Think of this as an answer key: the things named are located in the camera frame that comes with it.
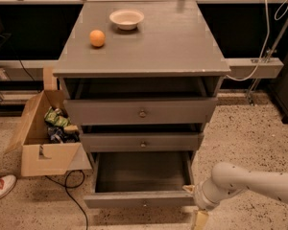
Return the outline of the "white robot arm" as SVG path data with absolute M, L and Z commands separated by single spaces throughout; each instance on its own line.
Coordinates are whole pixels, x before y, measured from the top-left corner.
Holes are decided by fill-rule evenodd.
M 204 211 L 211 211 L 222 200 L 247 190 L 288 205 L 288 172 L 250 171 L 227 162 L 216 164 L 206 181 L 198 185 L 183 185 L 182 188 Z

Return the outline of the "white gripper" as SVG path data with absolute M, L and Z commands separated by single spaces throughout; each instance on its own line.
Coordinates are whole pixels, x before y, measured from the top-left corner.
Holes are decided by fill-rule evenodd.
M 217 186 L 211 178 L 194 185 L 183 185 L 182 188 L 189 194 L 194 194 L 195 204 L 201 209 L 194 212 L 191 230 L 204 230 L 208 221 L 208 212 L 220 205 L 228 198 L 228 190 Z

